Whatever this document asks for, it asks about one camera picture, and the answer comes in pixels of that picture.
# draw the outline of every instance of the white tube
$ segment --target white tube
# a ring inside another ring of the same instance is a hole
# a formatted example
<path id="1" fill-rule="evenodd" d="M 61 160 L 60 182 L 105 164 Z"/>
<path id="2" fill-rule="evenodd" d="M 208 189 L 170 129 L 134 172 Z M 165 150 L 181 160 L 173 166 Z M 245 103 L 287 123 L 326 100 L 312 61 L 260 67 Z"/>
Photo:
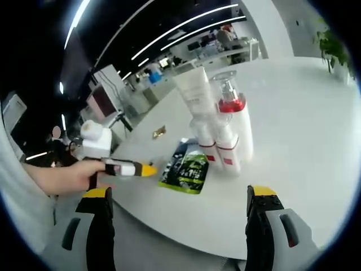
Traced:
<path id="1" fill-rule="evenodd" d="M 193 116 L 216 113 L 204 67 L 192 69 L 174 77 L 177 89 Z"/>

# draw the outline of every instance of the person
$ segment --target person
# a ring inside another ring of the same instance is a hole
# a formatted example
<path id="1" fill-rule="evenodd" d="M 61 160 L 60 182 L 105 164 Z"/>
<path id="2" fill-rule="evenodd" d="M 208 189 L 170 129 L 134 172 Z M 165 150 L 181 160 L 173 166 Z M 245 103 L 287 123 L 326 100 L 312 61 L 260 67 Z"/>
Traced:
<path id="1" fill-rule="evenodd" d="M 89 178 L 105 170 L 100 161 L 79 161 L 70 167 L 39 168 L 21 164 L 0 115 L 0 202 L 13 228 L 35 253 L 41 254 L 54 227 L 54 200 L 89 188 Z M 98 182 L 98 186 L 108 186 Z"/>
<path id="2" fill-rule="evenodd" d="M 218 27 L 216 38 L 222 44 L 223 48 L 226 51 L 232 49 L 232 45 L 231 45 L 232 37 L 228 31 L 223 30 L 221 27 Z"/>

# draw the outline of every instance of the white wall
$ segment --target white wall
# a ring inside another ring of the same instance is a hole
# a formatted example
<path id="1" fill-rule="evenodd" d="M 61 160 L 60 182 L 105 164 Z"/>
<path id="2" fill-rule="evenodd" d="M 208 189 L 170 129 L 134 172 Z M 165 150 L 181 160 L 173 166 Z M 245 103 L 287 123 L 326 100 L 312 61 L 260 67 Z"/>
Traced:
<path id="1" fill-rule="evenodd" d="M 232 23 L 232 27 L 236 32 L 237 38 L 257 38 L 257 28 L 250 21 L 237 21 Z"/>
<path id="2" fill-rule="evenodd" d="M 240 0 L 239 7 L 258 30 L 259 46 L 264 58 L 294 56 L 286 27 L 272 0 Z"/>
<path id="3" fill-rule="evenodd" d="M 318 44 L 313 43 L 317 31 L 326 25 L 307 0 L 272 0 L 287 29 L 295 56 L 321 57 Z"/>

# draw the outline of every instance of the computer monitor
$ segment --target computer monitor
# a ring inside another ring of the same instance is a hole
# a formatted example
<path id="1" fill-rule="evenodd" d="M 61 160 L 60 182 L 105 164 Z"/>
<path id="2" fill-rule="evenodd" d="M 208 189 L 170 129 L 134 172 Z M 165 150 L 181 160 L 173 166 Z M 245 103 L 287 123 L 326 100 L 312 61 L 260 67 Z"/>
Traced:
<path id="1" fill-rule="evenodd" d="M 199 42 L 193 42 L 191 44 L 188 44 L 188 50 L 189 51 L 193 51 L 193 50 L 196 50 L 197 48 L 201 47 Z"/>
<path id="2" fill-rule="evenodd" d="M 101 83 L 99 83 L 90 94 L 87 99 L 87 104 L 93 110 L 99 121 L 104 120 L 107 116 L 117 111 Z"/>

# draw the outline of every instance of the human arm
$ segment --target human arm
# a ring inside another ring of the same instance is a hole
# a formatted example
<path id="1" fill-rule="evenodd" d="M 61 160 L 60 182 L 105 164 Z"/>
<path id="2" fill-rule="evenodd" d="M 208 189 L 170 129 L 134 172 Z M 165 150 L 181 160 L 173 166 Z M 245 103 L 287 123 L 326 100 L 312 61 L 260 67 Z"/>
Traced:
<path id="1" fill-rule="evenodd" d="M 100 161 L 80 161 L 70 167 L 40 168 L 23 164 L 37 186 L 47 195 L 69 194 L 89 188 L 89 177 L 105 170 Z M 98 182 L 98 186 L 109 186 Z"/>

